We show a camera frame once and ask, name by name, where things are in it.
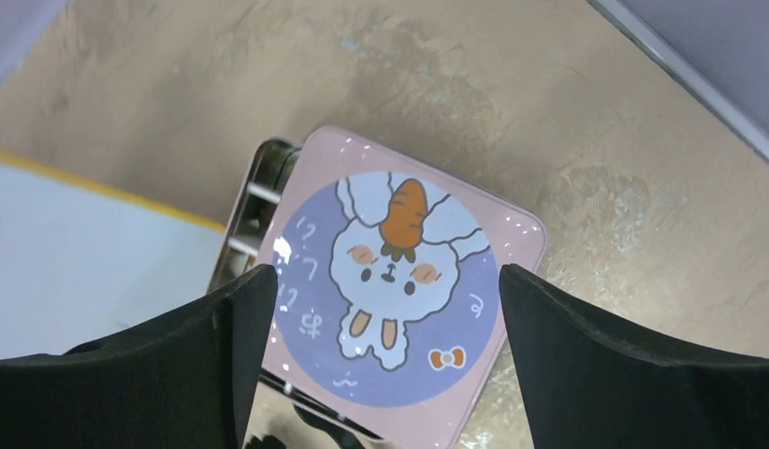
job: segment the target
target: bunny face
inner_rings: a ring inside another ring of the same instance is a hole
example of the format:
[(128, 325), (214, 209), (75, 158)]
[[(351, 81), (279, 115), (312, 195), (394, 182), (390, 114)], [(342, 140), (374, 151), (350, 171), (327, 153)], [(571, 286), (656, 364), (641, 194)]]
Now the bunny face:
[(459, 277), (451, 246), (421, 243), (414, 248), (413, 262), (383, 255), (384, 246), (380, 230), (359, 220), (335, 238), (329, 271), (343, 298), (377, 319), (400, 323), (442, 310)]

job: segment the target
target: cartoon print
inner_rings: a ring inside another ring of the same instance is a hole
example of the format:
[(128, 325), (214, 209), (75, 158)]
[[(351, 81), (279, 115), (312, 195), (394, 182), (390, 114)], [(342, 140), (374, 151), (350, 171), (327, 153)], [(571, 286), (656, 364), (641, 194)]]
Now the cartoon print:
[(373, 353), (406, 363), (407, 325), (445, 308), (459, 264), (489, 248), (478, 223), (433, 184), (391, 172), (338, 181), (348, 224), (332, 245), (330, 277), (348, 303), (338, 344), (345, 358)]
[(428, 352), (428, 363), (435, 371), (442, 371), (447, 367), (462, 369), (466, 360), (467, 355), (461, 346), (454, 346), (450, 351), (432, 349)]

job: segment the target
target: pink lid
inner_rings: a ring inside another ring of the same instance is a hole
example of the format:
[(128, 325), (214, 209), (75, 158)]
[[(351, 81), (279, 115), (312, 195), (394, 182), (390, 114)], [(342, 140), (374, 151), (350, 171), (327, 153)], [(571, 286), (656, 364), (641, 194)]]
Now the pink lid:
[(525, 210), (319, 129), (257, 257), (280, 275), (264, 368), (388, 441), (451, 447), (505, 340), (500, 267), (545, 243)]

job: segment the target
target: open container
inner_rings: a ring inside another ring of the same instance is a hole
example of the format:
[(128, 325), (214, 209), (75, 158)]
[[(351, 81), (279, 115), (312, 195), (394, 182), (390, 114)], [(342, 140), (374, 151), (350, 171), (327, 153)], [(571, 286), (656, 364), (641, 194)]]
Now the open container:
[(256, 152), (211, 286), (279, 275), (261, 382), (372, 440), (451, 447), (506, 332), (504, 264), (535, 270), (541, 222), (348, 131)]

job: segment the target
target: beige floor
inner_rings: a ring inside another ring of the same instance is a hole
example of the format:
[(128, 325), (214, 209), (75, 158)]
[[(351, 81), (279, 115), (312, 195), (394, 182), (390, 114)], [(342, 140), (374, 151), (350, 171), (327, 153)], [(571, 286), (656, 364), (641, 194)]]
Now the beige floor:
[[(572, 293), (769, 356), (769, 167), (582, 0), (74, 0), (0, 91), (0, 147), (216, 220), (326, 123), (536, 212)], [(530, 447), (509, 355), (460, 445)]]

